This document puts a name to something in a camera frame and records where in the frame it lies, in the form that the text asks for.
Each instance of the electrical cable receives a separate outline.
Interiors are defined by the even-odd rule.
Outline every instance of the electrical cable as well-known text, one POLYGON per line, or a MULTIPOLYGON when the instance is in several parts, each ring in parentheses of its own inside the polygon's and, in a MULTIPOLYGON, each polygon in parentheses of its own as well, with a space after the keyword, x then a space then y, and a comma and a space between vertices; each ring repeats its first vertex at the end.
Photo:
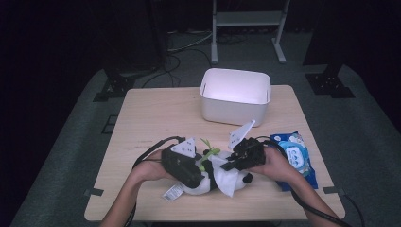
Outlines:
MULTIPOLYGON (((284 151, 284 149, 283 149, 279 144, 277 144, 276 142, 272 141, 268 136, 259 136, 259 137, 256 137, 255 139, 257 140, 257 139, 260 139, 260 138, 269 139, 269 140, 265 140, 265 141, 262 142, 262 143, 265 144, 265 145, 273 146, 273 147, 277 148, 277 149, 281 152, 281 154, 288 160, 288 157, 287 157, 287 155, 286 155, 286 152, 284 151)), ((306 203, 295 193, 295 191, 294 191, 293 189, 291 189, 291 195, 292 195, 292 197, 295 199, 295 201, 296 201, 300 206, 302 206, 305 210, 307 210, 307 211, 313 213, 314 215, 317 215, 317 216, 319 216, 319 217, 321 217, 321 218, 324 218, 324 219, 329 220, 329 221, 331 221, 331 222, 333 222, 333 223, 336 223, 336 224, 338 224, 339 226, 343 226, 343 227, 350 227, 350 226, 351 226, 351 225, 349 225, 348 223, 346 223, 345 221, 343 221, 343 220, 341 220, 341 219, 339 219, 339 218, 336 218, 336 217, 330 216, 330 215, 328 215, 328 214, 325 214, 324 212, 322 212, 322 211, 320 211, 320 210, 317 210, 317 209, 313 208, 312 206, 306 204, 306 203)))
POLYGON ((176 53, 181 53, 181 52, 184 52, 184 51, 197 51, 197 52, 200 52, 200 53, 207 59, 207 62, 208 62, 208 64, 209 64, 209 68, 212 68, 212 67, 213 67, 213 66, 212 66, 212 63, 210 62, 209 57, 208 57, 207 54, 204 53, 203 51, 198 50, 198 49, 183 49, 183 50, 180 50, 180 51, 178 51, 178 52, 176 52, 176 53))
MULTIPOLYGON (((159 142, 157 142, 155 145, 153 145, 152 147, 150 147, 147 151, 145 151, 143 154, 141 154, 135 161, 135 163, 132 166, 132 169, 134 169, 136 166, 138 166, 142 161, 144 161, 144 159, 146 159, 154 150, 156 150, 157 148, 159 148, 161 145, 165 144, 167 141, 170 140, 177 140, 179 143, 185 141, 185 137, 180 137, 180 136, 171 136, 168 137, 167 139, 161 140, 159 142)), ((124 227, 128 227, 131 225, 132 220, 133 220, 133 216, 135 215, 135 211, 136 211, 136 203, 132 208, 132 211, 130 213, 130 216, 127 218, 126 223, 124 224, 124 227)))
POLYGON ((207 30, 192 30, 192 29, 188 29, 186 30, 185 34, 188 35, 193 35, 193 36, 200 36, 203 33, 210 33, 211 31, 209 29, 207 30))
POLYGON ((160 76, 162 76, 162 75, 165 75, 165 74, 169 74, 169 76, 170 76, 170 78, 171 78, 171 86, 172 86, 172 87, 174 87, 174 80, 173 80, 174 78, 178 81, 178 86, 180 85, 181 80, 180 80, 179 78, 173 76, 173 75, 171 74, 171 72, 174 71, 175 69, 177 69, 177 68, 180 66, 181 61, 180 61, 180 59, 179 59, 178 57, 176 57, 176 56, 173 56, 173 55, 168 55, 168 56, 171 57, 171 58, 176 59, 177 62, 178 62, 177 65, 174 66, 174 67, 173 67, 172 69, 170 69, 170 70, 164 69, 164 70, 165 70, 164 72, 152 76, 150 79, 148 79, 147 81, 145 81, 144 84, 142 84, 141 88, 145 88, 145 86, 146 86, 149 82, 151 82, 152 80, 157 79, 158 77, 160 77, 160 76))
POLYGON ((193 42, 192 44, 188 44, 188 45, 185 45, 185 46, 182 46, 182 47, 179 47, 179 48, 175 48, 175 49, 168 49, 167 52, 177 52, 177 51, 186 49, 188 47, 191 47, 191 46, 194 46, 194 45, 197 45, 197 44, 201 44, 202 42, 206 41, 210 37, 212 37, 212 33, 210 33, 209 35, 207 35, 207 36, 205 36, 205 37, 193 42))
POLYGON ((351 204, 353 204, 353 206, 355 207, 355 209, 357 210, 357 213, 359 215, 360 218, 360 224, 362 227, 365 227, 365 219, 363 218, 362 212, 359 210, 359 207, 357 207, 357 203, 354 202, 348 195, 344 194, 342 195, 343 197, 345 197, 349 202, 351 202, 351 204))

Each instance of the wooden table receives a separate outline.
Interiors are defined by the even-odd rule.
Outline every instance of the wooden table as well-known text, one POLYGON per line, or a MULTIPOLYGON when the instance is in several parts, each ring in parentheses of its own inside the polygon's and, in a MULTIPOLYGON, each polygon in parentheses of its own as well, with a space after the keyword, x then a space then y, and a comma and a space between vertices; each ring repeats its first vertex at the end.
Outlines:
MULTIPOLYGON (((198 152, 202 152, 206 149, 201 141, 203 138, 215 148, 228 150, 229 132, 237 128, 202 118, 199 88, 129 90, 94 186, 104 191, 101 196, 91 195, 85 211, 86 219, 103 219, 137 157, 160 140, 174 135, 195 137, 198 152)), ((345 211, 339 196, 324 194, 322 190, 333 183, 296 95, 290 86, 271 86, 266 118, 261 126, 252 128, 247 137, 294 131, 303 136, 308 147, 320 187, 318 194, 343 218, 345 211)), ((171 180, 144 183, 134 220, 306 219, 303 209, 290 193, 282 192, 275 181, 258 174, 253 174, 252 183, 236 191, 232 198, 217 189, 201 196, 184 194, 175 201, 165 201, 162 195, 173 184, 175 182, 171 180)))

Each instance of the white plastic bin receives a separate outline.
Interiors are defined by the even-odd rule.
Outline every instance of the white plastic bin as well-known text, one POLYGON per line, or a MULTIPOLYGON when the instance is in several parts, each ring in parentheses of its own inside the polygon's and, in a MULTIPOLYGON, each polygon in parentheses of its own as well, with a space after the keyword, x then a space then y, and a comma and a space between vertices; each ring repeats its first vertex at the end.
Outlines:
POLYGON ((260 126, 270 102, 270 77, 263 73, 212 68, 200 86, 205 120, 260 126))

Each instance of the blue wet wipes pack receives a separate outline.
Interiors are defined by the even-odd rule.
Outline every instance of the blue wet wipes pack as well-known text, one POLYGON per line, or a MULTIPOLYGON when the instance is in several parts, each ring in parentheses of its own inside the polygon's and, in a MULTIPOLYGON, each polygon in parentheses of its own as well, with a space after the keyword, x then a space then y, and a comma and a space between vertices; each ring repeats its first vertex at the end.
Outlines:
MULTIPOLYGON (((296 131, 294 133, 273 134, 270 139, 284 149, 291 165, 305 177, 314 189, 318 189, 315 170, 310 163, 309 152, 302 136, 296 131)), ((288 183, 277 182, 277 184, 283 191, 291 190, 288 183)))

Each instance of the metal shelf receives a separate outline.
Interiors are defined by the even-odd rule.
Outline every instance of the metal shelf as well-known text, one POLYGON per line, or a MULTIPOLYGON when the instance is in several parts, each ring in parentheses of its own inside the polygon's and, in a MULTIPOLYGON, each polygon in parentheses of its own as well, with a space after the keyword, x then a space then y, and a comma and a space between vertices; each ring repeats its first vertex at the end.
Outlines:
POLYGON ((236 11, 217 12, 217 0, 213 1, 212 51, 211 62, 218 63, 218 26, 278 26, 277 35, 272 38, 272 44, 280 63, 286 63, 286 57, 280 46, 284 23, 287 18, 290 0, 286 0, 281 11, 236 11))

